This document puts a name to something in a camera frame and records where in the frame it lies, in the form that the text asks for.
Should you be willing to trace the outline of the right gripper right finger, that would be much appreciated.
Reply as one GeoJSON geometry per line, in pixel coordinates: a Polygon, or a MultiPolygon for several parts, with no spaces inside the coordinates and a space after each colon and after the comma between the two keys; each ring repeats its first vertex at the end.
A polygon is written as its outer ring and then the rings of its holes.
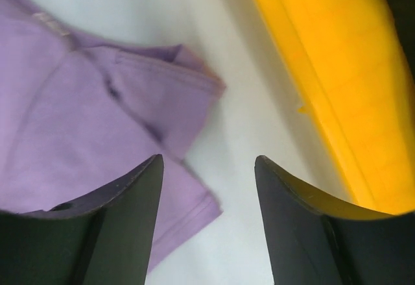
{"type": "Polygon", "coordinates": [[[343,201],[266,156],[255,183],[275,284],[413,284],[414,213],[343,201]]]}

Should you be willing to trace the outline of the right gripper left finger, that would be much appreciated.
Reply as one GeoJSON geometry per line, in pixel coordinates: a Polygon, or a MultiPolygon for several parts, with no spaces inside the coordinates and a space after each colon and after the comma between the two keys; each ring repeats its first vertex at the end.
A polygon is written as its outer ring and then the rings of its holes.
{"type": "Polygon", "coordinates": [[[1,212],[1,283],[143,284],[162,180],[155,155],[51,210],[1,212]]]}

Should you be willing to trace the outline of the purple t shirt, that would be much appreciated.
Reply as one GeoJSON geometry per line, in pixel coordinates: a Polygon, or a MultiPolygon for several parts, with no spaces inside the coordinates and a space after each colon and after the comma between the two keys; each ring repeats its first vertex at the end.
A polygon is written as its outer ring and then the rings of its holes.
{"type": "Polygon", "coordinates": [[[183,45],[114,45],[1,0],[1,208],[49,210],[161,154],[157,266],[221,215],[183,161],[223,90],[183,45]]]}

